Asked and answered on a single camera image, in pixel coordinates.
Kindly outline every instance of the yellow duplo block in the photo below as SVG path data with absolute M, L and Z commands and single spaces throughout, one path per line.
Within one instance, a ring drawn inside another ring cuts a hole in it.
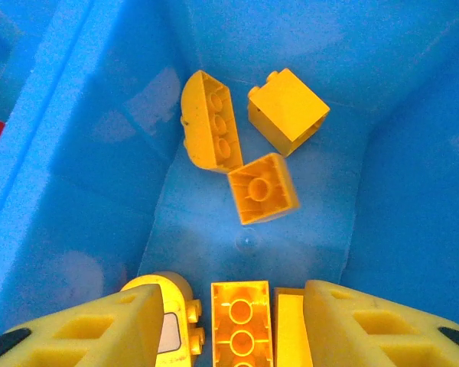
M 459 367 L 459 325 L 336 284 L 306 284 L 304 323 L 314 367 Z
M 160 287 L 144 285 L 15 327 L 31 334 L 0 367 L 153 367 L 162 324 Z
M 227 86 L 199 70 L 185 84 L 181 108 L 184 146 L 196 166 L 221 173 L 243 166 Z
M 228 180 L 242 224 L 268 222 L 299 207 L 284 158 L 277 153 L 231 171 Z
M 303 316 L 304 289 L 276 288 L 275 367 L 312 367 Z
M 269 283 L 211 284 L 214 367 L 272 367 Z
M 289 69 L 270 73 L 248 97 L 250 122 L 284 157 L 312 136 L 330 111 Z
M 191 367 L 206 342 L 204 329 L 196 327 L 202 313 L 200 300 L 179 274 L 162 271 L 142 275 L 127 283 L 123 290 L 143 284 L 157 284 L 163 296 L 164 320 L 156 367 Z

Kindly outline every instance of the blue plastic container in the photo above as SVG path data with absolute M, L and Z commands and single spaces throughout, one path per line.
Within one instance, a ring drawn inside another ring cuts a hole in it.
M 459 323 L 459 0 L 22 3 L 0 0 L 0 333 L 160 270 L 206 326 L 211 281 L 312 278 Z M 246 94 L 284 67 L 331 113 L 287 159 L 301 209 L 243 227 L 181 144 L 181 90 L 230 88 L 248 163 L 274 150 Z

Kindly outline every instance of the container wall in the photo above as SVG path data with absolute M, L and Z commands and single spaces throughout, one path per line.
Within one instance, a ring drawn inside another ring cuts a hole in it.
M 36 67 L 37 47 L 58 3 L 58 0 L 0 0 L 0 120 L 3 122 L 8 120 L 27 78 Z M 75 11 L 64 13 L 62 22 L 75 29 Z
M 180 141 L 187 74 L 158 3 L 95 2 L 81 24 L 0 211 L 0 332 L 136 275 Z
M 35 49 L 30 49 L 31 60 L 34 60 L 34 72 L 31 73 L 29 70 L 30 75 L 25 78 L 22 87 L 9 83 L 10 80 L 3 84 L 3 91 L 13 90 L 13 93 L 18 94 L 18 98 L 16 101 L 14 98 L 5 98 L 8 101 L 6 105 L 10 103 L 14 113 L 9 119 L 3 120 L 6 121 L 6 127 L 0 137 L 0 212 L 89 10 L 88 0 L 62 1 L 41 42 L 36 44 Z M 18 69 L 24 69 L 21 65 L 17 65 Z M 10 67 L 15 68 L 15 64 L 10 63 Z
M 342 282 L 459 323 L 459 53 L 374 132 Z
M 320 97 L 373 117 L 459 47 L 459 0 L 167 3 L 191 65 L 253 85 L 289 67 Z

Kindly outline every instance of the square yellow brick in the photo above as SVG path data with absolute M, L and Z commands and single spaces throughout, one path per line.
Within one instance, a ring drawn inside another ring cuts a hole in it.
M 228 173 L 242 224 L 268 222 L 299 207 L 284 158 L 267 154 Z
M 284 157 L 312 136 L 330 111 L 289 69 L 270 73 L 248 97 L 250 122 Z

